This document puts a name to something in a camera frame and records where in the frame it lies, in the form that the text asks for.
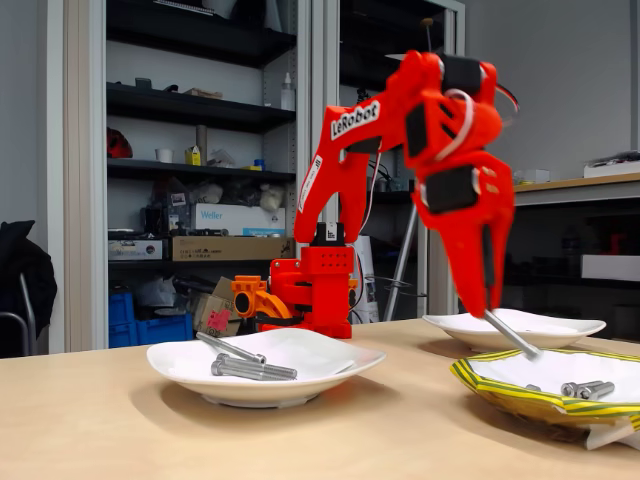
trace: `pink label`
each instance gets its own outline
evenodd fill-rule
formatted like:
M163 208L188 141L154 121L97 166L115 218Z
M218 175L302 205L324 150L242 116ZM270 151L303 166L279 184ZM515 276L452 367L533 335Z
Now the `pink label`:
M222 331L227 328L230 316L231 312L229 310L222 310L221 312L213 311L207 320L207 327Z

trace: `blue plastic crate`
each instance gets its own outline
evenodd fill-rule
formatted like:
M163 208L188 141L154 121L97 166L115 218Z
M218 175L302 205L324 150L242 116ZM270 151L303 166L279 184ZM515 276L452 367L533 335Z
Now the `blue plastic crate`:
M138 330L134 322L109 326L109 348L138 345Z
M193 339L191 315L138 320L138 344L150 345L160 342L181 342Z
M109 326L133 321L133 295L130 292L109 295Z

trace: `gray wall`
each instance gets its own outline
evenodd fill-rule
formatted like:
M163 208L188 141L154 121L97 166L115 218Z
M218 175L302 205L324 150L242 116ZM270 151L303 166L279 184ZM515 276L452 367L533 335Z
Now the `gray wall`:
M38 221L37 6L0 1L0 222Z
M493 63L522 108L492 154L514 170L547 169L561 179L582 177L585 161L630 148L629 0L463 3L467 56ZM509 104L497 102L509 116Z

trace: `red robot arm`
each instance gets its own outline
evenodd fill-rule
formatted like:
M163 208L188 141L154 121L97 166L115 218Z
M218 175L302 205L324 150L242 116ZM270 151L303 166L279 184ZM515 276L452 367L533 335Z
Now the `red robot arm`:
M271 264L271 293L303 318L297 326L350 336L353 251L345 244L362 227L369 156L398 145L415 174L412 200L442 237L463 304L476 317L499 305L514 193L509 167L483 151L502 128L496 86L488 63L409 52L384 92L354 107L327 107L294 223L296 241L311 246L300 260ZM334 193L344 233L334 238L323 226L319 239L318 215Z

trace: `black jacket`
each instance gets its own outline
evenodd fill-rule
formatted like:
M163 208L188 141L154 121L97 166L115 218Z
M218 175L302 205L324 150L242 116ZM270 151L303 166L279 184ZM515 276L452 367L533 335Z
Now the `black jacket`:
M0 226L0 312L15 313L27 321L19 280L20 273L24 273L36 317L36 335L39 335L51 320L58 287L51 257L27 240L34 223L3 222ZM0 317L0 358L21 355L20 345L18 326Z

